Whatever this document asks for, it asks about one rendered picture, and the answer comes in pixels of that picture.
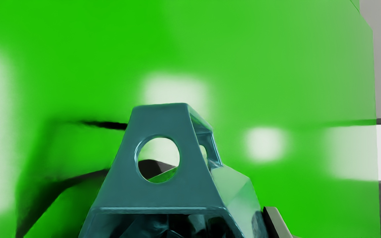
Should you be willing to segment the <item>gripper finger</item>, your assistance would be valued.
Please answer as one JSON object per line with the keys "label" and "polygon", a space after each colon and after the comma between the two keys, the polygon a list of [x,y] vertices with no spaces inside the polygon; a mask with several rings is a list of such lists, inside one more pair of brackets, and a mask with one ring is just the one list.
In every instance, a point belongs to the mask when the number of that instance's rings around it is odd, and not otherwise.
{"label": "gripper finger", "polygon": [[276,207],[263,207],[263,219],[269,238],[293,238]]}

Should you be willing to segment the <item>teal faceted mug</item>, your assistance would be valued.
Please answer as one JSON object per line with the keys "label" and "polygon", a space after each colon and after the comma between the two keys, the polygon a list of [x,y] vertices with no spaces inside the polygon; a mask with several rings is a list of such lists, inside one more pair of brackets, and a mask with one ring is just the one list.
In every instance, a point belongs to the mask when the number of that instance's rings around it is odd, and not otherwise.
{"label": "teal faceted mug", "polygon": [[[152,179],[138,156],[166,138],[179,164]],[[186,103],[132,110],[78,238],[269,238],[251,180],[224,165],[212,127]]]}

